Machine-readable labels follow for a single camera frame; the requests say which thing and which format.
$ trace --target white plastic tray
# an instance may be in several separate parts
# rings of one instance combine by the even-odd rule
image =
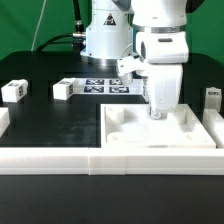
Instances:
[[[188,105],[159,120],[147,104],[101,105],[102,148],[216,148]]]

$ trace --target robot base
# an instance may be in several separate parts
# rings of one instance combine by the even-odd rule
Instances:
[[[116,66],[117,65],[117,59],[93,58],[87,55],[85,50],[81,52],[81,61],[89,63],[89,64],[93,64],[93,65],[100,65],[100,66]]]

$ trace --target white cylinder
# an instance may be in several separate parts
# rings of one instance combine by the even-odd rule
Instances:
[[[110,106],[106,108],[106,122],[111,125],[120,125],[124,122],[124,108]]]
[[[167,121],[172,124],[181,125],[185,123],[186,109],[178,106],[174,111],[167,113]]]

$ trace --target black cable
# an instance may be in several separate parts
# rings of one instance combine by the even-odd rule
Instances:
[[[73,0],[73,8],[74,8],[74,13],[75,13],[75,20],[76,21],[81,20],[81,13],[80,13],[78,0]]]
[[[62,38],[66,38],[66,37],[73,37],[72,33],[66,33],[66,34],[61,34],[58,35],[56,37],[53,37],[51,39],[49,39],[47,42],[45,42],[44,44],[40,45],[36,51],[42,51],[47,45],[54,43],[54,41],[62,39]]]
[[[50,43],[45,43],[42,44],[40,47],[38,47],[38,49],[36,51],[40,52],[42,51],[45,47],[47,47],[48,45],[54,45],[54,44],[80,44],[80,42],[73,42],[73,41],[60,41],[60,42],[50,42]]]
[[[81,19],[81,13],[79,8],[79,1],[73,0],[73,8],[74,8],[74,14],[75,14],[75,30],[76,32],[84,32],[84,26]]]

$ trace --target label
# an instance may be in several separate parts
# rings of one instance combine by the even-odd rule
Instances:
[[[128,87],[110,87],[110,93],[129,93]]]
[[[86,85],[97,85],[97,86],[102,86],[104,85],[104,80],[103,79],[87,79],[86,80]]]
[[[208,95],[216,95],[216,96],[218,96],[219,95],[219,93],[218,92],[208,92]]]
[[[121,81],[120,81],[119,79],[110,80],[110,81],[109,81],[109,84],[110,84],[111,86],[121,86],[121,85],[122,85],[122,83],[121,83]]]
[[[59,84],[61,84],[61,85],[69,85],[70,82],[62,81],[62,82],[60,82]]]
[[[86,86],[84,93],[103,93],[104,87],[101,86]]]
[[[22,96],[23,95],[23,86],[20,86],[19,87],[19,96]]]
[[[17,87],[19,84],[16,82],[11,82],[8,86],[10,87]]]
[[[107,25],[107,26],[116,26],[116,23],[114,21],[114,17],[112,16],[112,13],[109,14],[109,16],[107,17],[104,25]]]
[[[69,86],[69,94],[70,94],[70,95],[73,94],[73,85],[70,85],[70,86]]]

